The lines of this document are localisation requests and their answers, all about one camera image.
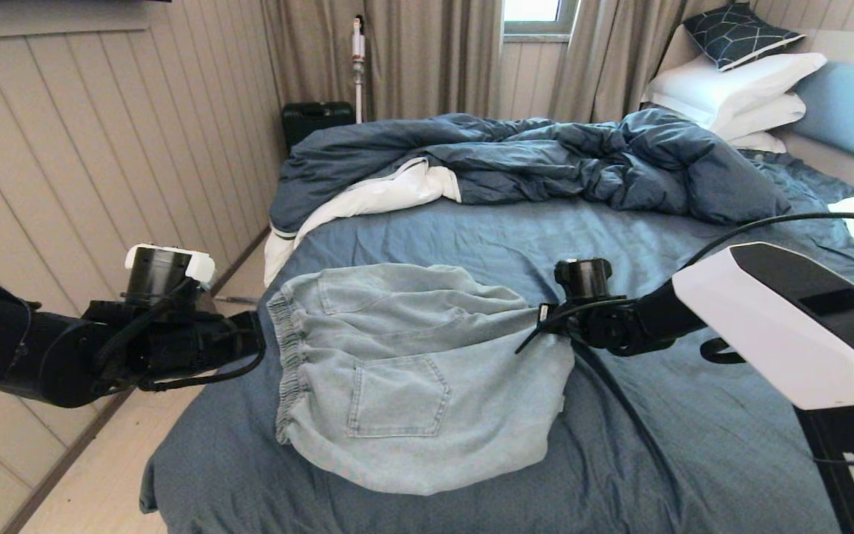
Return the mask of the large white pillow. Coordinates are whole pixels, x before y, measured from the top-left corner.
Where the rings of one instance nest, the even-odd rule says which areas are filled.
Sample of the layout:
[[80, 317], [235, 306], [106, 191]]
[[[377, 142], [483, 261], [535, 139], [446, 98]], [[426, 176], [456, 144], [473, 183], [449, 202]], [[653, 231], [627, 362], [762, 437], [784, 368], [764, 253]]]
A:
[[721, 72], [701, 54], [655, 76], [641, 102], [664, 106], [704, 126], [723, 126], [787, 93], [827, 63], [818, 52], [783, 53]]

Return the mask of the black hard suitcase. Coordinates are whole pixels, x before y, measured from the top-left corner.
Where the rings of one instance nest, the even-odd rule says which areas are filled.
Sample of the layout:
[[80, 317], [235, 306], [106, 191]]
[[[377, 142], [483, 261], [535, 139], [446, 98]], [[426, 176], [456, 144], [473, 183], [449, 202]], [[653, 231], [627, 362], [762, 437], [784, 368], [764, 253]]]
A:
[[288, 154], [315, 131], [358, 122], [349, 102], [289, 102], [281, 110], [282, 134]]

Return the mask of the narrow beige curtain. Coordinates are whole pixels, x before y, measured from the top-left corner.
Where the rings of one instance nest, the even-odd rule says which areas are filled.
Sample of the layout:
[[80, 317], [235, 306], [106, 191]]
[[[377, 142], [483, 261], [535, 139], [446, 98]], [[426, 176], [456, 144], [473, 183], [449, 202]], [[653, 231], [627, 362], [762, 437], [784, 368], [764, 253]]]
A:
[[578, 0], [549, 117], [617, 121], [636, 111], [689, 0]]

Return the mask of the bed with blue sheet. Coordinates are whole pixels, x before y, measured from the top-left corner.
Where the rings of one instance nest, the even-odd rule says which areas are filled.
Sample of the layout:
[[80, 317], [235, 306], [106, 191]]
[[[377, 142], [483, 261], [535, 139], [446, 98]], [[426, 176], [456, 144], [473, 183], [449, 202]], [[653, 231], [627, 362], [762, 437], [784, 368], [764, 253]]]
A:
[[[373, 263], [457, 265], [531, 304], [562, 257], [606, 257], [616, 291], [653, 290], [729, 229], [579, 196], [436, 200], [311, 231], [271, 285]], [[275, 439], [276, 341], [243, 378], [207, 386], [151, 456], [139, 506], [168, 534], [836, 534], [793, 410], [746, 365], [698, 354], [697, 332], [655, 354], [576, 348], [545, 460], [420, 497], [356, 486]]]

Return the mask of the medium white pillow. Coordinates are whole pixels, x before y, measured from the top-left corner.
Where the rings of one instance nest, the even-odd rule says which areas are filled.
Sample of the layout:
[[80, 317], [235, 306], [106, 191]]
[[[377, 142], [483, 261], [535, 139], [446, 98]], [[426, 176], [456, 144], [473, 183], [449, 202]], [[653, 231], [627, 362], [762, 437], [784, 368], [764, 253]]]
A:
[[760, 132], [771, 131], [778, 126], [800, 121], [807, 112], [802, 98], [795, 93], [784, 93], [768, 102], [756, 105], [750, 111], [741, 111], [718, 119], [708, 127], [709, 131], [726, 141]]

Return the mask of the dark geometric patterned cushion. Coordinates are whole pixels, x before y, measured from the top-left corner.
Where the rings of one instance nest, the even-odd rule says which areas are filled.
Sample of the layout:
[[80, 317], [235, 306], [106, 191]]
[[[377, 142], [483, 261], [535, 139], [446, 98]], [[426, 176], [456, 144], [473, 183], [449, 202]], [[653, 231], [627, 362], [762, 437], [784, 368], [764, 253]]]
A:
[[682, 27], [719, 72], [779, 54], [804, 39], [795, 30], [772, 26], [748, 2], [699, 13], [685, 19]]

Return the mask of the small white pillow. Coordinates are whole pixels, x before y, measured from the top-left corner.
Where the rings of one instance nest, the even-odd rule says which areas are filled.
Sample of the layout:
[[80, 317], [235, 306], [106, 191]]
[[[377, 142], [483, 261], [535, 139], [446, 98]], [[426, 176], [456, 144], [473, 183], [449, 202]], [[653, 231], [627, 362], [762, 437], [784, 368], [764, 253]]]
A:
[[739, 150], [755, 150], [773, 154], [784, 154], [787, 152], [785, 142], [768, 131], [749, 133], [748, 135], [738, 136], [738, 138], [728, 139], [726, 142]]

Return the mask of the light blue denim shorts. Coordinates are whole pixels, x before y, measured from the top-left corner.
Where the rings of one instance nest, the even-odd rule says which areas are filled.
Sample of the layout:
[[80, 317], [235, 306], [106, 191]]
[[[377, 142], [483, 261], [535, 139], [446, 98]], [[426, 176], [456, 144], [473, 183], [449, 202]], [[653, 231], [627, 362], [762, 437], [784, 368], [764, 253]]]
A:
[[265, 304], [282, 368], [276, 438], [377, 492], [433, 495], [542, 462], [570, 342], [461, 267], [383, 263], [291, 278]]

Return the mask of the window with grey frame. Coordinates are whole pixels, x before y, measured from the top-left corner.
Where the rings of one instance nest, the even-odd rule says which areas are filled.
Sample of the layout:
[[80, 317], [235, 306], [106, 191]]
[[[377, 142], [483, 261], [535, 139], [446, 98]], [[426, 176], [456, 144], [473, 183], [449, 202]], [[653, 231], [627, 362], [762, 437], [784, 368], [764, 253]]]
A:
[[504, 0], [505, 35], [567, 35], [580, 0]]

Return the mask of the dark blue white-lined duvet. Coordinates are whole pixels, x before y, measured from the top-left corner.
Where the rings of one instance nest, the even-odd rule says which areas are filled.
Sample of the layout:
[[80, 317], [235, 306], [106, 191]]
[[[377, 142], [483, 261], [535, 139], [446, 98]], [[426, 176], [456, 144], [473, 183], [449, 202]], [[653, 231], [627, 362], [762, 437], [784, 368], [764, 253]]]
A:
[[323, 224], [441, 197], [468, 205], [580, 197], [721, 225], [792, 209], [725, 139], [660, 108], [603, 124], [384, 119], [316, 131], [291, 149], [270, 209], [263, 283]]

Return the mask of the white stick vacuum cleaner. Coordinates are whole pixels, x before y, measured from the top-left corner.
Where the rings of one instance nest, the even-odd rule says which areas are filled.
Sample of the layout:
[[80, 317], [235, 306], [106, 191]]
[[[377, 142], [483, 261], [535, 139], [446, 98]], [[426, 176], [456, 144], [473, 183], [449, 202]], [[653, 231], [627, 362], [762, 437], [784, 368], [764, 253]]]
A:
[[356, 14], [352, 24], [352, 72], [354, 84], [354, 108], [355, 122], [362, 124], [365, 121], [363, 111], [365, 110], [365, 17]]

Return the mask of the wide beige curtain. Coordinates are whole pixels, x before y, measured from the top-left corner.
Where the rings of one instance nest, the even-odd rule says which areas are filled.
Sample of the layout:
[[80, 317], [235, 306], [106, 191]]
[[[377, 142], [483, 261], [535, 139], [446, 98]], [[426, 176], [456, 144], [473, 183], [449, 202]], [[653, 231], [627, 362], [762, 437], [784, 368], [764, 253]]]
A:
[[504, 0], [262, 0], [276, 91], [355, 102], [353, 23], [365, 22], [363, 118], [494, 117]]

